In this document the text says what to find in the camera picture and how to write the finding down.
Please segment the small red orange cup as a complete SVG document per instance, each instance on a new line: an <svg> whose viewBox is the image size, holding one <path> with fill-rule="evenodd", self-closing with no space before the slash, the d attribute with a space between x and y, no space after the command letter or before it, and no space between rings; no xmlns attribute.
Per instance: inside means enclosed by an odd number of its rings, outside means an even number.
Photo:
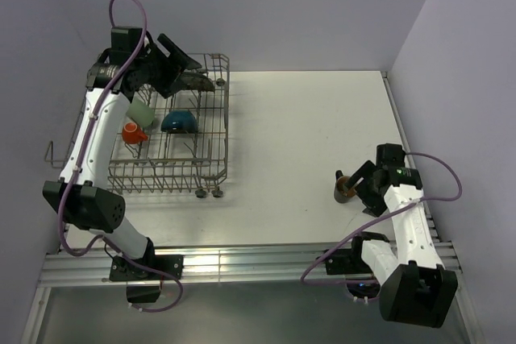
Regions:
<svg viewBox="0 0 516 344"><path fill-rule="evenodd" d="M136 145L148 141L148 136L135 122L128 122L122 129L123 142L129 145Z"/></svg>

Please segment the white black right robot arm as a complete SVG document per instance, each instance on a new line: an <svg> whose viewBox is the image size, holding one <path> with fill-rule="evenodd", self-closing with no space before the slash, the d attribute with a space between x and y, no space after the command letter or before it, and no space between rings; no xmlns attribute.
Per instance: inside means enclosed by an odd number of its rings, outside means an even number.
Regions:
<svg viewBox="0 0 516 344"><path fill-rule="evenodd" d="M360 230L352 238L349 262L357 271L372 270L380 285L379 306L386 321L439 328L458 287L455 272L445 268L428 228L418 170L405 164L397 144L377 146L375 161L366 161L336 188L358 196L374 217L393 224L396 246L378 233Z"/></svg>

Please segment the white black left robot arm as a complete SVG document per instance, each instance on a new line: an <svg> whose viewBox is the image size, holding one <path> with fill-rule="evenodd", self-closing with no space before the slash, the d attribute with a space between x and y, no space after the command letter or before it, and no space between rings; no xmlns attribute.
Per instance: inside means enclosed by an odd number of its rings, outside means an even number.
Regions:
<svg viewBox="0 0 516 344"><path fill-rule="evenodd" d="M58 180L47 180L43 196L56 211L61 246L81 257L66 242L65 226L89 231L128 262L128 270L147 279L157 269L155 250L126 219L122 196L107 190L110 155L119 126L135 93L150 85L162 97L187 88L190 72L201 68L168 36L157 39L142 27L113 27L111 45L87 73L84 114L76 142Z"/></svg>

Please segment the dark bowl tan inside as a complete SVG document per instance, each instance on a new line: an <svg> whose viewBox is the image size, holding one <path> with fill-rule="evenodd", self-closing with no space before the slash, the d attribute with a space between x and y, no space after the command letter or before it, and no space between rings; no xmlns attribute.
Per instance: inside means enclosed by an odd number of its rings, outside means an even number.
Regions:
<svg viewBox="0 0 516 344"><path fill-rule="evenodd" d="M196 134L198 121L189 110L174 110L164 117L160 130L169 134Z"/></svg>

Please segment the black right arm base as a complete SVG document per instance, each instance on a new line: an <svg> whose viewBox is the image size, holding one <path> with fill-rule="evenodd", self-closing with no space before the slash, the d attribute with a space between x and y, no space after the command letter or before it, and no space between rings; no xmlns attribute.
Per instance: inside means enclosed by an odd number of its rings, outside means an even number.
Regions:
<svg viewBox="0 0 516 344"><path fill-rule="evenodd" d="M371 275L372 269L362 260L361 249L349 247L338 249L324 261L328 276Z"/></svg>

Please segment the pale green cup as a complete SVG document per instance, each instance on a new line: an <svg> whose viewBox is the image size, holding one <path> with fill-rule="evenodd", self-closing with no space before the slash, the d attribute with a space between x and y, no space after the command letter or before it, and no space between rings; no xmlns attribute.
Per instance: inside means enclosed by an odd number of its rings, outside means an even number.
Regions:
<svg viewBox="0 0 516 344"><path fill-rule="evenodd" d="M127 110L127 117L137 123L140 127L146 128L153 124L155 113L148 104L137 97L133 97Z"/></svg>

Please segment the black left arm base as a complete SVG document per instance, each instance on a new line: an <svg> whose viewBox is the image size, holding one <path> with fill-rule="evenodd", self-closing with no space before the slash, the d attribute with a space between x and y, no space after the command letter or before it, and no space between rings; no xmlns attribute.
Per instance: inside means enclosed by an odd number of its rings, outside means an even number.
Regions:
<svg viewBox="0 0 516 344"><path fill-rule="evenodd" d="M170 276L180 280L184 267L183 255L157 255L150 264L140 263L150 267L142 269L124 258L115 256L112 259L109 281L111 282L135 282L146 280L168 280Z"/></svg>

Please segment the black floral square plate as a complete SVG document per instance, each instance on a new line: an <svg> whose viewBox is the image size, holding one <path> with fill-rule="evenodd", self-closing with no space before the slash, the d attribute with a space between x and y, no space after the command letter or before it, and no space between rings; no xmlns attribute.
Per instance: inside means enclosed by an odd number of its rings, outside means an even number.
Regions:
<svg viewBox="0 0 516 344"><path fill-rule="evenodd" d="M202 73L184 72L177 79L180 90L194 90L199 92L214 92L213 81Z"/></svg>

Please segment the dark brown mug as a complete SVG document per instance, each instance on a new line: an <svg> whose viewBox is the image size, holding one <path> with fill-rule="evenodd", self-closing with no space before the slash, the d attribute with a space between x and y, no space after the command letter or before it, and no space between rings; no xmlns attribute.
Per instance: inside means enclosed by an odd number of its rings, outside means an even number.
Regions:
<svg viewBox="0 0 516 344"><path fill-rule="evenodd" d="M357 182L350 176L345 176L341 170L337 170L335 172L334 199L340 204L347 203L356 196L356 185Z"/></svg>

